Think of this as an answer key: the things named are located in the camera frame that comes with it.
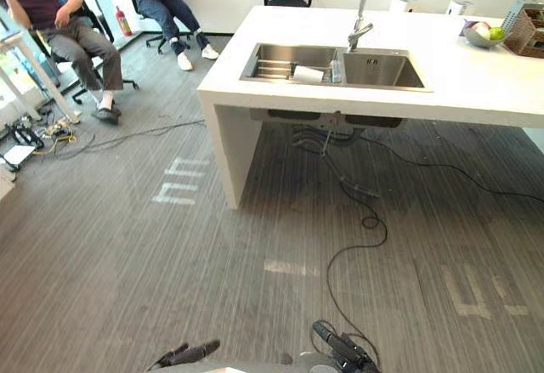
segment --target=stainless steel sink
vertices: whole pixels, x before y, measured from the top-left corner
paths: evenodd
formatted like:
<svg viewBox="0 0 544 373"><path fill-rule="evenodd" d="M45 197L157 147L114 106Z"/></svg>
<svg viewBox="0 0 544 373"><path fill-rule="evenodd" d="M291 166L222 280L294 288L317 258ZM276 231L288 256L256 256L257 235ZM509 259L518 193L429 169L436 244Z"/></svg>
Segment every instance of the stainless steel sink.
<svg viewBox="0 0 544 373"><path fill-rule="evenodd" d="M395 89L425 88L406 51L357 49L343 54L343 65L347 84Z"/></svg>
<svg viewBox="0 0 544 373"><path fill-rule="evenodd" d="M336 60L334 75L332 61ZM323 71L321 82L293 79L297 66ZM432 91L418 74L405 50L322 46L281 46L258 43L247 61L241 80L284 82L329 87Z"/></svg>
<svg viewBox="0 0 544 373"><path fill-rule="evenodd" d="M330 64L337 49L321 46L279 46L258 44L247 62L242 80L264 79L293 81L298 65L323 71L330 77Z"/></svg>

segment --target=person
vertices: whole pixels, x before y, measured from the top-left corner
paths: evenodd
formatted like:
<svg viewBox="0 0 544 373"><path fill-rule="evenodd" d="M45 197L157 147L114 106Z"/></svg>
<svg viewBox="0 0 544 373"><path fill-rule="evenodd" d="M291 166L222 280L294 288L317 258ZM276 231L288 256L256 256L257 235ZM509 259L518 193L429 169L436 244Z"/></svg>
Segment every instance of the person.
<svg viewBox="0 0 544 373"><path fill-rule="evenodd" d="M95 118L118 123L121 112L113 105L113 92L123 87L121 56L100 33L73 14L83 0L0 0L9 16L26 29L40 31L52 52L69 60L81 84L93 95ZM103 83L94 74L91 56L104 61Z"/></svg>
<svg viewBox="0 0 544 373"><path fill-rule="evenodd" d="M174 16L181 20L195 35L202 51L202 57L215 60L219 56L202 33L195 16L183 0L136 0L136 3L141 14L154 19L161 26L164 38L176 53L181 70L190 71L193 69L193 65L185 54L184 43L179 41L179 28L173 20Z"/></svg>

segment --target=hand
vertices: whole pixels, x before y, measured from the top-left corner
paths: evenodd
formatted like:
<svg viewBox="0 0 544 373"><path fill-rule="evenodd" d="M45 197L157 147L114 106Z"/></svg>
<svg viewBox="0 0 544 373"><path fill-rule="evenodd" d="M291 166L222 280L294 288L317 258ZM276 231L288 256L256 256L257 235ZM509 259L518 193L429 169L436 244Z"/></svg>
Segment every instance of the hand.
<svg viewBox="0 0 544 373"><path fill-rule="evenodd" d="M66 10L64 7L60 8L57 11L57 17L54 20L54 25L59 29L60 27L65 27L70 23L70 11Z"/></svg>

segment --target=wicker basket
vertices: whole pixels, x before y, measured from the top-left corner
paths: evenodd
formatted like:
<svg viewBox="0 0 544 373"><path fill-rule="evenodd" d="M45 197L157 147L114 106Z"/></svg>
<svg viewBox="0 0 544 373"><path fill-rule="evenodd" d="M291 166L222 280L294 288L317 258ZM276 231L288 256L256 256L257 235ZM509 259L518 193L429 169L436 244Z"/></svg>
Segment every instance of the wicker basket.
<svg viewBox="0 0 544 373"><path fill-rule="evenodd" d="M539 10L523 10L504 44L520 56L544 59L544 48L535 47L535 44L544 42L544 31L538 31L537 28L544 28L544 13Z"/></svg>

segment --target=fruit bowl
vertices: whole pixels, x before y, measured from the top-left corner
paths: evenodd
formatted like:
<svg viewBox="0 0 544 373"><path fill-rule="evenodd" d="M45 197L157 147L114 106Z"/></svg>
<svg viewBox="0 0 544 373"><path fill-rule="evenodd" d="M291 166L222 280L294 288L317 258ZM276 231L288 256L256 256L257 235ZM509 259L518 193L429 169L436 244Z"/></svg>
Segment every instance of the fruit bowl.
<svg viewBox="0 0 544 373"><path fill-rule="evenodd" d="M465 29L464 32L468 42L474 46L478 46L479 48L492 48L497 44L501 44L506 39L504 37L501 40L487 40L481 37L480 34L477 33L474 29L470 28Z"/></svg>

